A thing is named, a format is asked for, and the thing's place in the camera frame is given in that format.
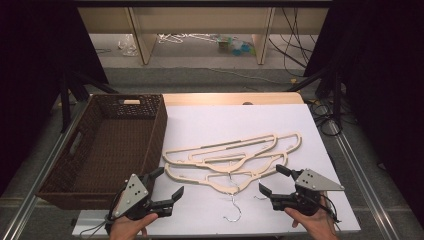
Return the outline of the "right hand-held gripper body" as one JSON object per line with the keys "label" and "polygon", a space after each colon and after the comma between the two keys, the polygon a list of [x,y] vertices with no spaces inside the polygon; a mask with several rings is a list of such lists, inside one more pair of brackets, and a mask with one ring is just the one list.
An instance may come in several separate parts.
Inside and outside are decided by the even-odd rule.
{"label": "right hand-held gripper body", "polygon": [[321,199],[326,199],[333,206],[332,201],[324,195],[324,192],[343,191],[342,185],[311,169],[291,170],[290,177],[294,180],[295,191],[289,195],[272,192],[269,199],[274,210],[283,211],[289,207],[298,210],[303,215],[312,216],[319,209],[323,209],[330,216],[336,216],[336,209],[322,204]]}

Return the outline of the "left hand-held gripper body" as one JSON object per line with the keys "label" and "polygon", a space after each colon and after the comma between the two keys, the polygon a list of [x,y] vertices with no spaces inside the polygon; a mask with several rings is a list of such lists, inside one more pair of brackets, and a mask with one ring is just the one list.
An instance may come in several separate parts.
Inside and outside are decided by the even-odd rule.
{"label": "left hand-held gripper body", "polygon": [[156,213],[159,217],[172,215],[174,204],[167,204],[166,200],[151,200],[150,190],[145,186],[146,175],[132,174],[125,181],[125,186],[112,202],[107,215],[108,221],[115,221],[121,217],[139,220],[152,213]]}

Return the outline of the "brown wicker basket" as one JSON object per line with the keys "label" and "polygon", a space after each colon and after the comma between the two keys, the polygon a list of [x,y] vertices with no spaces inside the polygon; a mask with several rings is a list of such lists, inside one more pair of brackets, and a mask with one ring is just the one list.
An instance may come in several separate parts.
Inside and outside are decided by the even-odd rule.
{"label": "brown wicker basket", "polygon": [[95,94],[36,196],[63,210],[102,210],[131,174],[155,170],[167,127],[161,94]]}

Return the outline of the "person's left hand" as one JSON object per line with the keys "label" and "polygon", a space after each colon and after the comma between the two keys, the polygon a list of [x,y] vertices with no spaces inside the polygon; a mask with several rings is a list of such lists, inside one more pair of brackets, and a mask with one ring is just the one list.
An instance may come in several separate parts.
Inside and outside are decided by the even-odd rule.
{"label": "person's left hand", "polygon": [[147,226],[157,219],[156,213],[148,214],[139,220],[130,220],[127,217],[119,218],[112,224],[109,240],[135,240],[138,235],[146,238]]}

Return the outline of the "person's right hand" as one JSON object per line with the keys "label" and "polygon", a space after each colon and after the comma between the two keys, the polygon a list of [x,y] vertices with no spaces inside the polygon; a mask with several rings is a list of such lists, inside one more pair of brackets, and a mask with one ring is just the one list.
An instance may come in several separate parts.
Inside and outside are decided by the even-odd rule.
{"label": "person's right hand", "polygon": [[289,207],[286,207],[284,212],[293,219],[293,228],[302,225],[314,240],[340,240],[336,234],[335,223],[325,210],[319,209],[312,216],[303,215]]}

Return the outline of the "white paper sheet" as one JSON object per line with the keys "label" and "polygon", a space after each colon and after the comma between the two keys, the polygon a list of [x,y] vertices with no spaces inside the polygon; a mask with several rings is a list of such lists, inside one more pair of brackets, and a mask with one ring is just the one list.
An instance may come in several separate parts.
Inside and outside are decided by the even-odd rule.
{"label": "white paper sheet", "polygon": [[[167,112],[163,144],[166,150],[298,132],[302,144],[289,153],[288,168],[308,168],[332,181],[338,179],[311,113],[304,104],[170,106]],[[174,167],[171,171],[193,179],[203,179],[209,173],[206,169],[183,167]],[[153,199],[167,198],[180,187],[184,187],[184,194],[175,204],[171,216],[148,226],[148,235],[152,239],[179,240],[265,236],[304,238],[305,229],[301,226],[293,228],[286,213],[273,210],[270,200],[260,193],[259,183],[278,194],[289,194],[295,189],[293,180],[280,173],[253,181],[235,196],[242,210],[241,219],[228,222],[224,216],[235,219],[239,215],[230,196],[209,186],[177,182],[164,174],[155,182]]]}

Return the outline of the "black metal stand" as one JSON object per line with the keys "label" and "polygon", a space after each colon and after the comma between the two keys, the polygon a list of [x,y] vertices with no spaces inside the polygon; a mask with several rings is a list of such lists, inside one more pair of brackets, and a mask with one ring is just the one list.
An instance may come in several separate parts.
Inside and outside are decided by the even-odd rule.
{"label": "black metal stand", "polygon": [[62,103],[62,133],[64,133],[71,124],[71,104],[69,100],[69,93],[72,93],[77,101],[87,101],[89,93],[85,88],[86,84],[92,85],[105,93],[117,93],[116,90],[107,86],[105,83],[101,83],[87,74],[66,69],[59,80],[60,98]]}
{"label": "black metal stand", "polygon": [[325,67],[318,72],[307,77],[305,80],[290,87],[288,92],[296,92],[304,87],[319,80],[320,83],[315,91],[315,96],[318,99],[327,98],[329,95],[333,96],[333,120],[340,126],[341,125],[341,73],[337,67]]}

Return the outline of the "clear plastic bag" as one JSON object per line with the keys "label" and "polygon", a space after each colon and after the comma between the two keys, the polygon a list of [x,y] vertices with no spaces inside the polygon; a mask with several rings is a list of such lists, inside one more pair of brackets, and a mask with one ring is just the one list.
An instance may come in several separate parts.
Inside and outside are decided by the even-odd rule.
{"label": "clear plastic bag", "polygon": [[123,35],[118,41],[118,48],[124,56],[137,56],[138,51],[131,34]]}

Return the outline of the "colourful plastic toys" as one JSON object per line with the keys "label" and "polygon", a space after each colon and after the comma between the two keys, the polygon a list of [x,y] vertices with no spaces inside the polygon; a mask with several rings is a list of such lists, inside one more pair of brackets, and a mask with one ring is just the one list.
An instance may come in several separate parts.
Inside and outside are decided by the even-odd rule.
{"label": "colourful plastic toys", "polygon": [[240,56],[242,54],[256,55],[255,49],[250,43],[236,37],[220,36],[216,42],[220,51],[229,52],[234,56]]}

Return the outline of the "black curtain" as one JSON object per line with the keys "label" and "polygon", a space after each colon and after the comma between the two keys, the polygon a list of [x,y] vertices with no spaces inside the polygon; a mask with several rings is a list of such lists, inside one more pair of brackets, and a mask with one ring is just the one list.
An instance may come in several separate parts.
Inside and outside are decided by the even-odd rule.
{"label": "black curtain", "polygon": [[424,0],[332,0],[305,74],[337,56],[364,133],[424,228]]}
{"label": "black curtain", "polygon": [[0,0],[0,195],[80,75],[108,82],[75,0]]}

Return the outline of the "beige wooden shelf unit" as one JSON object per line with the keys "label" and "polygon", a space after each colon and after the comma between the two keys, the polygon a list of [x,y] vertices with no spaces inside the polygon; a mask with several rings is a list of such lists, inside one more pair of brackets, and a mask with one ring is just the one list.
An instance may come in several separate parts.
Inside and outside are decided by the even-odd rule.
{"label": "beige wooden shelf unit", "polygon": [[265,7],[80,7],[86,30],[92,34],[131,34],[139,60],[149,63],[159,33],[250,34],[257,63],[265,63],[268,37],[318,35],[326,8]]}

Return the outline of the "aluminium rail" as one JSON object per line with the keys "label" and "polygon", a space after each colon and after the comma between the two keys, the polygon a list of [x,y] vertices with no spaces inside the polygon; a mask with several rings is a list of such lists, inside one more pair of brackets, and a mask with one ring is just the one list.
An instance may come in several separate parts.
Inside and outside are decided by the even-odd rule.
{"label": "aluminium rail", "polygon": [[55,106],[43,126],[30,155],[24,160],[5,193],[0,196],[0,240],[19,240],[37,207],[51,207],[35,193],[53,167],[60,150],[70,136],[71,128],[85,109],[86,102],[71,105],[71,123],[64,132],[62,113]]}
{"label": "aluminium rail", "polygon": [[342,132],[342,129],[338,127],[334,121],[330,121],[329,128],[331,129],[331,133],[335,135],[344,159],[352,172],[357,186],[360,189],[361,194],[367,203],[368,209],[370,210],[383,238],[385,240],[400,240],[399,234],[393,225],[393,221],[384,209],[382,202],[372,187],[370,180],[366,176],[366,173],[360,165],[360,162],[347,140],[347,137]]}

